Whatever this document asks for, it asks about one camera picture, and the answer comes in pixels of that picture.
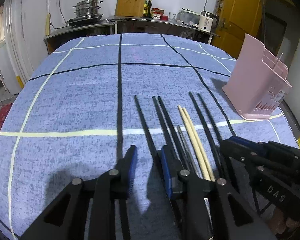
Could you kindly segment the dark sauce bottle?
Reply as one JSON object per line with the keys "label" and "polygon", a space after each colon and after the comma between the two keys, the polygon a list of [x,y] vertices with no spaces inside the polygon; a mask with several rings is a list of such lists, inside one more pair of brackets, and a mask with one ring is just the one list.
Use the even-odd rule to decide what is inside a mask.
{"label": "dark sauce bottle", "polygon": [[147,3],[147,18],[151,18],[152,0],[148,0]]}

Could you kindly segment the pink plastic utensil basket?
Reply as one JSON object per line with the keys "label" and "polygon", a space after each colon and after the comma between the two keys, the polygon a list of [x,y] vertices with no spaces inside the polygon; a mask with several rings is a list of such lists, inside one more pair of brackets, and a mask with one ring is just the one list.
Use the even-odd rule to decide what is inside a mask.
{"label": "pink plastic utensil basket", "polygon": [[279,57],[249,34],[228,83],[222,87],[245,120],[267,120],[291,91],[288,68]]}

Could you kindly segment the red lidded jar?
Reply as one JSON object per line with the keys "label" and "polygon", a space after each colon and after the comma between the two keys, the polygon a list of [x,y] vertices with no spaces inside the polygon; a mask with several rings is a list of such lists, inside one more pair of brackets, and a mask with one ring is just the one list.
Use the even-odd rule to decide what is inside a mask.
{"label": "red lidded jar", "polygon": [[160,20],[161,17],[164,15],[164,10],[159,8],[152,8],[151,9],[151,18],[155,20]]}

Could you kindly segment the white electric kettle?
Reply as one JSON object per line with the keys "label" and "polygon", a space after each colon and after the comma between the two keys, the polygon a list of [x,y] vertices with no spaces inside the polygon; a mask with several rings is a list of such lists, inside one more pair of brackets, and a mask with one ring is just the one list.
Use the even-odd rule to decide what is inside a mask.
{"label": "white electric kettle", "polygon": [[219,22],[219,16],[214,15],[207,11],[201,11],[198,28],[204,31],[211,31],[217,28]]}

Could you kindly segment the steel kitchen counter left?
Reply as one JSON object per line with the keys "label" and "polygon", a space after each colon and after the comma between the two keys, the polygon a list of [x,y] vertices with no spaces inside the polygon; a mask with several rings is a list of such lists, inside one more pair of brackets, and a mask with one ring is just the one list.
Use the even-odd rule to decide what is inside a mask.
{"label": "steel kitchen counter left", "polygon": [[101,23],[82,25],[79,27],[66,27],[55,30],[49,36],[43,38],[43,41],[46,44],[47,52],[50,55],[66,42],[79,37],[114,34],[114,25],[114,22],[102,21]]}

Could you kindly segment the yellow wooden door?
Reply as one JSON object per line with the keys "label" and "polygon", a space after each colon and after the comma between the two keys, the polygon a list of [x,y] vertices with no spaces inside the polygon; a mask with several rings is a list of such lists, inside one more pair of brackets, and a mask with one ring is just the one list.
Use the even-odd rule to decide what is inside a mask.
{"label": "yellow wooden door", "polygon": [[224,0],[212,45],[238,58],[245,34],[257,35],[262,20],[262,0]]}

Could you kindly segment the blue checked tablecloth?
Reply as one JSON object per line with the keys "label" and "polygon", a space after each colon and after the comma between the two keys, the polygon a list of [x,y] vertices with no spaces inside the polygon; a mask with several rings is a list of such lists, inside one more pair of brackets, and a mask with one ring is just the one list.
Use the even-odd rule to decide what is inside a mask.
{"label": "blue checked tablecloth", "polygon": [[279,109],[263,121],[237,114],[222,90],[234,66],[223,50],[172,35],[79,37],[59,47],[33,73],[0,131],[2,233],[18,239],[72,179],[97,178],[135,145],[127,202],[132,239],[178,239],[138,115],[141,109],[161,148],[166,141],[154,96],[174,126],[183,126],[179,107],[187,110],[209,159],[197,107],[211,113],[224,139],[236,134],[297,146]]}

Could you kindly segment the steel kitchen counter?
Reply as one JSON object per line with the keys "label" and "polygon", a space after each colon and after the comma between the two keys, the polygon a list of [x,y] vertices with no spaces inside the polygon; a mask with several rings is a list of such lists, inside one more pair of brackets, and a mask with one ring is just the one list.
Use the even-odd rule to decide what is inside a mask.
{"label": "steel kitchen counter", "polygon": [[113,32],[120,33],[148,33],[167,34],[183,37],[193,41],[211,44],[214,37],[219,35],[176,21],[155,20],[143,17],[109,16],[107,22],[113,23]]}
{"label": "steel kitchen counter", "polygon": [[66,42],[79,37],[114,34],[114,25],[114,22],[102,21],[101,23],[82,25],[79,27],[66,27],[55,30],[49,36],[43,38],[43,41],[46,44],[47,52],[50,55]]}

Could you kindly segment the dark grey chopstick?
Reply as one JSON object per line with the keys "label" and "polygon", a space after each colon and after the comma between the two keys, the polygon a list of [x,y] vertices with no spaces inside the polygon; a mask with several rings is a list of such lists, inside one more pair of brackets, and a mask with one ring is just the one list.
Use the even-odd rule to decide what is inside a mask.
{"label": "dark grey chopstick", "polygon": [[188,160],[189,166],[191,168],[191,171],[193,171],[196,175],[199,175],[199,172],[197,170],[196,164],[194,162],[194,159],[193,159],[192,154],[190,152],[189,146],[187,144],[187,141],[186,141],[186,139],[185,139],[185,137],[183,135],[183,132],[182,132],[180,126],[177,126],[177,131],[179,133],[179,137],[181,139],[181,143],[183,145],[183,148],[184,148],[184,151],[185,151],[185,155],[187,157],[187,160]]}

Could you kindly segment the black induction cooker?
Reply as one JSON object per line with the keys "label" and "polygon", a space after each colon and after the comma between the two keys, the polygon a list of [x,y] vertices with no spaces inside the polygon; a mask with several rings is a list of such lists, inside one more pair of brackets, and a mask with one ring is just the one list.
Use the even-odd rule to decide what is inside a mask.
{"label": "black induction cooker", "polygon": [[72,18],[66,22],[66,25],[70,27],[77,27],[83,25],[94,24],[102,20],[103,14],[91,14],[87,16]]}

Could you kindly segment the clear plastic storage box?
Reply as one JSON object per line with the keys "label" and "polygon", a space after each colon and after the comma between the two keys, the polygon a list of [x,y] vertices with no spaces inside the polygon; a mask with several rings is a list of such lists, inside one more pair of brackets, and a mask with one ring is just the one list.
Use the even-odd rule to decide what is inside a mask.
{"label": "clear plastic storage box", "polygon": [[176,19],[183,22],[183,24],[197,27],[200,20],[200,14],[192,11],[180,10]]}

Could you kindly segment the steel kitchen counter right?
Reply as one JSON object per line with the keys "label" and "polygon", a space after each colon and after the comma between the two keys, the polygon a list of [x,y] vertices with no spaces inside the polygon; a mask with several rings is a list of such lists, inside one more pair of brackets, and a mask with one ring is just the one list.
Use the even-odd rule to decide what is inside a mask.
{"label": "steel kitchen counter right", "polygon": [[107,22],[113,23],[113,32],[120,33],[148,33],[167,34],[183,37],[193,41],[211,44],[214,37],[219,35],[176,21],[155,20],[143,17],[109,16]]}

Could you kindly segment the wooden cutting board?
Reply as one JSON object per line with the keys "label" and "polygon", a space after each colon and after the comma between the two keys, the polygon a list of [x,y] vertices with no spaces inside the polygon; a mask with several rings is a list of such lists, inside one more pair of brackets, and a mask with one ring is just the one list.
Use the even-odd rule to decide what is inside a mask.
{"label": "wooden cutting board", "polygon": [[141,17],[145,0],[117,0],[115,16]]}

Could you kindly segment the red patterned rug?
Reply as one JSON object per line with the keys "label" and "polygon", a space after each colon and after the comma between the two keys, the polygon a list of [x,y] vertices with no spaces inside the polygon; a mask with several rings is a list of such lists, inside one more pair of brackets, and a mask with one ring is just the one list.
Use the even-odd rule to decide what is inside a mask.
{"label": "red patterned rug", "polygon": [[8,103],[6,105],[3,105],[0,109],[0,130],[3,126],[3,123],[12,107],[13,103]]}

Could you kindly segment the stainless steel steamer pot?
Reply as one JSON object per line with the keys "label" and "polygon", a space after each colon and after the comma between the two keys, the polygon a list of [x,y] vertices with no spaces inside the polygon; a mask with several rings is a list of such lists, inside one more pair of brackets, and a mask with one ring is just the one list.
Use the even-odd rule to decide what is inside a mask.
{"label": "stainless steel steamer pot", "polygon": [[83,0],[78,2],[75,8],[76,17],[84,17],[84,16],[95,16],[98,14],[98,10],[101,8],[100,4],[103,1],[99,0]]}

